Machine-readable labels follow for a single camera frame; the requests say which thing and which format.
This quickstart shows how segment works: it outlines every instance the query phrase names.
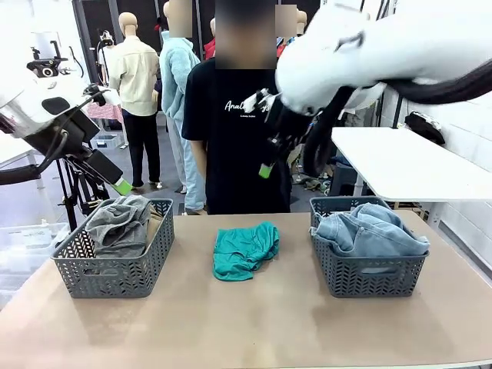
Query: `white wall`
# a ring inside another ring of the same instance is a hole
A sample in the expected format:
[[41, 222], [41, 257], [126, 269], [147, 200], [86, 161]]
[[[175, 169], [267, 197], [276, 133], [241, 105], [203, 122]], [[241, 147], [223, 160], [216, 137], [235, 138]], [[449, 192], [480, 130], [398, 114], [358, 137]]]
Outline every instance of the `white wall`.
[[[71, 0], [0, 0], [0, 50], [9, 62], [25, 65], [33, 59], [31, 32], [57, 32], [61, 56], [71, 59], [71, 46], [89, 83]], [[73, 61], [67, 63], [81, 74]]]
[[[449, 11], [449, 3], [442, 0], [400, 0], [397, 13], [428, 11], [430, 5], [438, 6], [440, 12]], [[491, 12], [490, 0], [468, 0], [464, 11], [473, 16], [473, 9]], [[393, 124], [397, 104], [397, 94], [386, 91], [384, 95], [383, 118], [381, 125]], [[421, 111], [434, 117], [443, 125], [446, 148], [482, 168], [492, 171], [492, 94], [473, 101], [452, 105], [423, 106], [410, 103], [408, 111]], [[399, 121], [407, 115], [407, 101], [401, 107]], [[460, 202], [446, 206], [443, 222], [461, 238], [461, 240], [492, 268], [492, 201]]]
[[[350, 6], [351, 8], [354, 9], [361, 8], [361, 4], [362, 4], [362, 0], [321, 0], [321, 5], [327, 4], [328, 2], [343, 4], [346, 6]], [[365, 0], [362, 11], [371, 15], [371, 19], [376, 19], [380, 4], [381, 4], [381, 0]]]

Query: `pink cloth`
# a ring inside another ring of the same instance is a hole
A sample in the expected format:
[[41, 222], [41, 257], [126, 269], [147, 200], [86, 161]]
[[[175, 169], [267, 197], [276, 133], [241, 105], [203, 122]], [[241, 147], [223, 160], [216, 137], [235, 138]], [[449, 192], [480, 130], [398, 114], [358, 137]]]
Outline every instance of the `pink cloth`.
[[123, 124], [123, 114], [120, 106], [110, 104], [99, 106], [92, 102], [88, 105], [87, 114], [92, 119], [114, 119]]

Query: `red clothing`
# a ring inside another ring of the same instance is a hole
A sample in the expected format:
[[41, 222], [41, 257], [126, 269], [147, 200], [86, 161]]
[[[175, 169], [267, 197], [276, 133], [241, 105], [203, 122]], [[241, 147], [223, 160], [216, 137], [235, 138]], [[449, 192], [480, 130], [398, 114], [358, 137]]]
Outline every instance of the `red clothing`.
[[280, 58], [280, 55], [282, 55], [282, 52], [285, 49], [285, 46], [287, 46], [287, 45], [286, 44], [282, 44], [282, 45], [280, 45], [280, 46], [277, 47], [277, 58]]
[[210, 59], [215, 54], [215, 38], [204, 46], [205, 60]]

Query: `cable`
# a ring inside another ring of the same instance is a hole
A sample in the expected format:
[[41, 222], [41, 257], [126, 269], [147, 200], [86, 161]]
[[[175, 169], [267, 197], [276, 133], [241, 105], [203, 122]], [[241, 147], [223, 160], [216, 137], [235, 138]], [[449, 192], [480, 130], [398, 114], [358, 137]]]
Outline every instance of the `cable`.
[[330, 104], [318, 116], [318, 122], [311, 129], [304, 145], [303, 168], [307, 175], [317, 177], [324, 170], [332, 148], [332, 128], [354, 91], [352, 87], [340, 87]]
[[45, 160], [38, 166], [39, 173], [42, 173], [45, 171], [45, 169], [60, 155], [62, 152], [63, 148], [65, 147], [65, 144], [67, 143], [68, 140], [68, 132], [63, 131], [61, 133], [61, 142], [60, 145], [55, 149], [52, 155], [46, 156]]
[[74, 49], [71, 48], [71, 46], [68, 46], [68, 48], [70, 48], [70, 52], [71, 52], [71, 56], [73, 57], [73, 59], [75, 60], [75, 62], [78, 64], [78, 66], [80, 67], [80, 70], [82, 71], [82, 75], [80, 76], [80, 78], [84, 78], [84, 69], [82, 67], [82, 64], [80, 64], [80, 62], [77, 60], [77, 58], [75, 57], [75, 54], [74, 54]]
[[381, 0], [379, 4], [379, 10], [377, 11], [376, 20], [378, 21], [381, 18], [381, 12], [383, 11], [384, 0]]
[[434, 85], [420, 85], [407, 79], [383, 81], [400, 96], [418, 104], [443, 105], [478, 98], [492, 91], [492, 60], [463, 77]]
[[[59, 126], [59, 132], [63, 131], [63, 128], [67, 125], [68, 121], [70, 121], [75, 114], [77, 114], [84, 106], [86, 106], [89, 102], [97, 98], [98, 96], [101, 96], [104, 92], [109, 91], [109, 90], [102, 90], [100, 92], [97, 92], [96, 94], [92, 95], [90, 98], [85, 100], [82, 104], [80, 104], [64, 121], [61, 123]], [[53, 141], [51, 142], [48, 151], [46, 152], [46, 156], [52, 156], [52, 152], [55, 149], [55, 144], [56, 144], [56, 139], [58, 138], [58, 135], [55, 135], [53, 138]]]
[[104, 60], [105, 62], [105, 67], [104, 68], [101, 68], [101, 72], [104, 72], [104, 74], [106, 74], [106, 83], [105, 85], [109, 85], [109, 70], [108, 70], [108, 62], [106, 61], [106, 53], [105, 53], [105, 47], [103, 46], [101, 48], [101, 53], [102, 53], [102, 59]]

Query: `denim jeans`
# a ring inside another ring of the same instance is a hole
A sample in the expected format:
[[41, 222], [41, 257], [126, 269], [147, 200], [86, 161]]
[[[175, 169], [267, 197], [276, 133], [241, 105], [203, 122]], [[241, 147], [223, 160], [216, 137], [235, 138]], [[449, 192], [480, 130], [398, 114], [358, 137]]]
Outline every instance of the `denim jeans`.
[[174, 120], [175, 126], [178, 128], [181, 137], [181, 145], [183, 146], [184, 173], [186, 175], [186, 188], [188, 192], [184, 197], [184, 207], [198, 211], [203, 209], [205, 205], [205, 181], [198, 172], [197, 162], [191, 152], [191, 143], [181, 136], [183, 122]]

